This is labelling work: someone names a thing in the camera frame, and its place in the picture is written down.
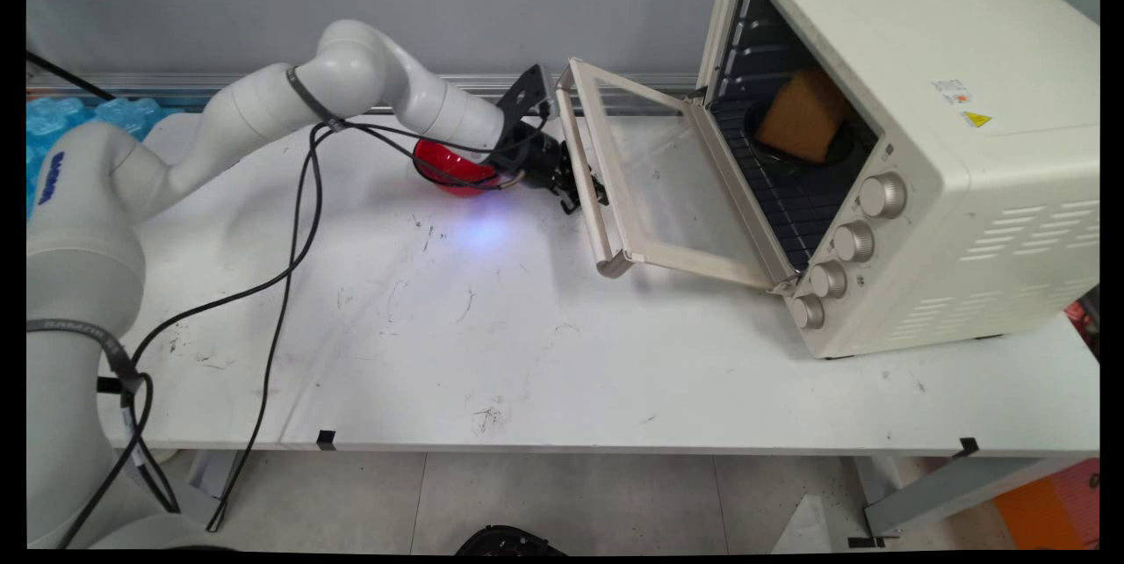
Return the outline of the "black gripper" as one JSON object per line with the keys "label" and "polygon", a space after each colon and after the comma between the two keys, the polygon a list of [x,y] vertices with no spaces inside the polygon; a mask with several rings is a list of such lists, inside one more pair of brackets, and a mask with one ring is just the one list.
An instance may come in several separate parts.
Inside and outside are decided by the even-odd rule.
{"label": "black gripper", "polygon": [[564,142],[527,122],[514,124],[502,140],[502,172],[522,173],[522,187],[558,194],[565,215],[575,213],[583,197],[598,206],[609,204],[606,188],[590,165],[573,165]]}

